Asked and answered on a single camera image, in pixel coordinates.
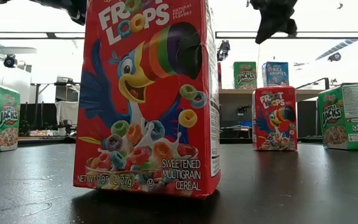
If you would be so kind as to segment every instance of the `gray table top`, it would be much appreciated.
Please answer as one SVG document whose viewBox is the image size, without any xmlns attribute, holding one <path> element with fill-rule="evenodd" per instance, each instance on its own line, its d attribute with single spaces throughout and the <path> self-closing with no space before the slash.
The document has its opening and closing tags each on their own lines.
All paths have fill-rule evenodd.
<svg viewBox="0 0 358 224">
<path fill-rule="evenodd" d="M 0 223 L 357 223 L 358 151 L 222 145 L 206 200 L 72 187 L 74 144 L 0 153 Z"/>
</svg>

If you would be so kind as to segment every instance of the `blue cereal box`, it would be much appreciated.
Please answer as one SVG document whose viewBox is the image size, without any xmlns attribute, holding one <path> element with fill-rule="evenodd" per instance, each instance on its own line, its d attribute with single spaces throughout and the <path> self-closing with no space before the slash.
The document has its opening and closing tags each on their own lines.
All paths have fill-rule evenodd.
<svg viewBox="0 0 358 224">
<path fill-rule="evenodd" d="M 266 62 L 262 65 L 262 79 L 266 86 L 287 86 L 288 62 Z"/>
</svg>

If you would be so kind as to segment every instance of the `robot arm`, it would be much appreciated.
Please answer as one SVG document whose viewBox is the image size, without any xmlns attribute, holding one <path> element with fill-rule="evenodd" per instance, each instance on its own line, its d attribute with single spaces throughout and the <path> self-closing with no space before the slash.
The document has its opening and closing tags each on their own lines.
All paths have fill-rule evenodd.
<svg viewBox="0 0 358 224">
<path fill-rule="evenodd" d="M 5 4 L 10 0 L 0 0 L 0 4 Z M 63 9 L 71 17 L 72 21 L 79 25 L 85 25 L 86 0 L 30 0 L 43 6 Z"/>
</svg>

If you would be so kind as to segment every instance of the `red cereal box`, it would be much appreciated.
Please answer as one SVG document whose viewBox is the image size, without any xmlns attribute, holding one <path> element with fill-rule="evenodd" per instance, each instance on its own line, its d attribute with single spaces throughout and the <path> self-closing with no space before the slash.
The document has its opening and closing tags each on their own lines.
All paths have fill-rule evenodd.
<svg viewBox="0 0 358 224">
<path fill-rule="evenodd" d="M 203 198 L 221 178 L 207 0 L 88 1 L 74 186 Z"/>
<path fill-rule="evenodd" d="M 292 86 L 258 88 L 252 95 L 255 150 L 297 150 L 296 90 Z"/>
</svg>

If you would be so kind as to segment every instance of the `black table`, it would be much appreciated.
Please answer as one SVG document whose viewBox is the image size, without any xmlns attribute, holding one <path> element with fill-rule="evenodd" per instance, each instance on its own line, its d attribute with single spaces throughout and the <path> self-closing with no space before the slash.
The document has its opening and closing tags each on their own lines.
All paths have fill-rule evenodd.
<svg viewBox="0 0 358 224">
<path fill-rule="evenodd" d="M 0 153 L 0 223 L 357 223 L 358 151 L 222 145 L 206 200 L 72 187 L 74 144 Z"/>
</svg>

